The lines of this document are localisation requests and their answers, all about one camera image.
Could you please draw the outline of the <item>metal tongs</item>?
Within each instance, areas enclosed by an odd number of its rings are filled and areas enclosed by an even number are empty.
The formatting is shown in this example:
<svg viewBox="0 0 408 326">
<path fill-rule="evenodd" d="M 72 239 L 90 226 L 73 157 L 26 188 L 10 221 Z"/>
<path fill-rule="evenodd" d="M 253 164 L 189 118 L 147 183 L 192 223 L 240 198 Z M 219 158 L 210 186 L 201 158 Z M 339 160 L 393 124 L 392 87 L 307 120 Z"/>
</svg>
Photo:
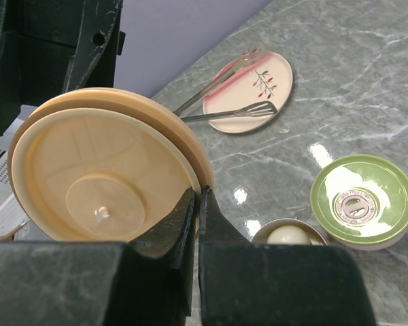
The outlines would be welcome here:
<svg viewBox="0 0 408 326">
<path fill-rule="evenodd" d="M 240 100 L 235 100 L 235 88 L 243 88 L 240 92 L 248 89 L 245 81 L 252 78 L 252 70 L 259 65 L 269 55 L 267 45 L 258 42 L 247 49 L 238 58 L 228 63 L 206 86 L 195 95 L 186 100 L 182 105 L 173 111 L 180 117 L 199 100 L 202 100 L 203 113 L 216 113 L 234 109 L 234 104 L 239 104 L 246 95 L 241 95 Z"/>
</svg>

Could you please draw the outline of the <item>orange round lid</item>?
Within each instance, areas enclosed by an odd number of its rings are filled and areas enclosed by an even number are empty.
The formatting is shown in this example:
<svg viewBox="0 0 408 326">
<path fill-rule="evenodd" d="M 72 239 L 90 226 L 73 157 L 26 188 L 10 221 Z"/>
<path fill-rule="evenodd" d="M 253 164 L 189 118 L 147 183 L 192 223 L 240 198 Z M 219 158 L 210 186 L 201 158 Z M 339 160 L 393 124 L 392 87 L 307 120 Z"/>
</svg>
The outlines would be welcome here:
<svg viewBox="0 0 408 326">
<path fill-rule="evenodd" d="M 196 134 L 157 102 L 84 88 L 38 107 L 7 157 L 23 211 L 57 241 L 130 241 L 214 184 Z"/>
</svg>

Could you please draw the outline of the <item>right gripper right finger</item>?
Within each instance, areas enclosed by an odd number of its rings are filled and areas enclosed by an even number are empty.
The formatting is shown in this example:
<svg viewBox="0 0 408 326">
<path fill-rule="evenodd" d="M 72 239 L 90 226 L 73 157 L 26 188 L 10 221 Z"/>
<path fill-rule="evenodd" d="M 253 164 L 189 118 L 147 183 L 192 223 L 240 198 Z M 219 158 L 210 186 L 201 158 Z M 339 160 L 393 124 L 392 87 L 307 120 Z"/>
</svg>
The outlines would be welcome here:
<svg viewBox="0 0 408 326">
<path fill-rule="evenodd" d="M 374 325 L 351 255 L 334 246 L 254 244 L 221 213 L 210 187 L 199 216 L 204 325 Z"/>
</svg>

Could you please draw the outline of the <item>white egg ball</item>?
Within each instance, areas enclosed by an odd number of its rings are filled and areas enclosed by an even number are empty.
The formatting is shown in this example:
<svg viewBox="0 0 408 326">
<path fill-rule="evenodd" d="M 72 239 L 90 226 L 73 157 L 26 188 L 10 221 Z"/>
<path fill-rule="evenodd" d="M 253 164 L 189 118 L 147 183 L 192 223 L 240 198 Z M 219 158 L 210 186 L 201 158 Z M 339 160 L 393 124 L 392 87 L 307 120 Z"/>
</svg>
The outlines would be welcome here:
<svg viewBox="0 0 408 326">
<path fill-rule="evenodd" d="M 268 238 L 270 245 L 309 245 L 310 239 L 305 231 L 295 225 L 284 225 L 273 230 Z"/>
</svg>

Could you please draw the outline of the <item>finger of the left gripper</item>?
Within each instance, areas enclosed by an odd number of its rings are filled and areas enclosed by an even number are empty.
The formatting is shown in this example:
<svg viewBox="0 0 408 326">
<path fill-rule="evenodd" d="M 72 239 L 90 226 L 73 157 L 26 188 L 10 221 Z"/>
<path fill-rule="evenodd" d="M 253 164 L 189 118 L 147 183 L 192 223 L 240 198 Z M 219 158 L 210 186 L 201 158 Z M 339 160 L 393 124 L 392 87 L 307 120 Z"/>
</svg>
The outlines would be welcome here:
<svg viewBox="0 0 408 326">
<path fill-rule="evenodd" d="M 122 1 L 66 1 L 65 24 L 74 53 L 69 57 L 63 92 L 114 85 L 117 56 L 125 34 L 120 31 Z"/>
</svg>

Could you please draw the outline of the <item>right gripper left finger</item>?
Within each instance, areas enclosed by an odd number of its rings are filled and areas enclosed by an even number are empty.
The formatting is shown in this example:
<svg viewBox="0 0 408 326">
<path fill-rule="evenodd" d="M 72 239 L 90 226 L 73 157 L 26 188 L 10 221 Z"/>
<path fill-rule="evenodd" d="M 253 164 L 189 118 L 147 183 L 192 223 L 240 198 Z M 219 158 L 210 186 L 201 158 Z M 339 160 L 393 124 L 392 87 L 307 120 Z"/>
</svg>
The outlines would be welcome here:
<svg viewBox="0 0 408 326">
<path fill-rule="evenodd" d="M 0 325 L 184 325 L 195 202 L 130 242 L 0 242 Z"/>
</svg>

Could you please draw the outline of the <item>green round lid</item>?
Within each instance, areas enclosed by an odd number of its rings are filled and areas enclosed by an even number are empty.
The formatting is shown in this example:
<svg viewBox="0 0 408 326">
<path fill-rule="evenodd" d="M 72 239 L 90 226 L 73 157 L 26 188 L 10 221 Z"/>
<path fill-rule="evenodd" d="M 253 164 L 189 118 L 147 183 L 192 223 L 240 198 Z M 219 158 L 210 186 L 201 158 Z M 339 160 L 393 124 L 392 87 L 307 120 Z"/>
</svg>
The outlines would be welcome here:
<svg viewBox="0 0 408 326">
<path fill-rule="evenodd" d="M 310 205 L 320 226 L 333 238 L 378 245 L 407 233 L 408 176 L 378 156 L 345 156 L 318 173 Z"/>
</svg>

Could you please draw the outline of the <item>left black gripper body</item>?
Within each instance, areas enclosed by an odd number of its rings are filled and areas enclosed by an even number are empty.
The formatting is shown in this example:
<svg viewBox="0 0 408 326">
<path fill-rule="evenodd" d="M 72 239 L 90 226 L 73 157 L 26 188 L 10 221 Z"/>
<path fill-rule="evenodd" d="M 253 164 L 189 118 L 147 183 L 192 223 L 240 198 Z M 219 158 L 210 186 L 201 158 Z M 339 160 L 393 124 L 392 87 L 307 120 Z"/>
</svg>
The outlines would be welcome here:
<svg viewBox="0 0 408 326">
<path fill-rule="evenodd" d="M 74 1 L 0 1 L 0 105 L 62 93 L 75 52 Z"/>
</svg>

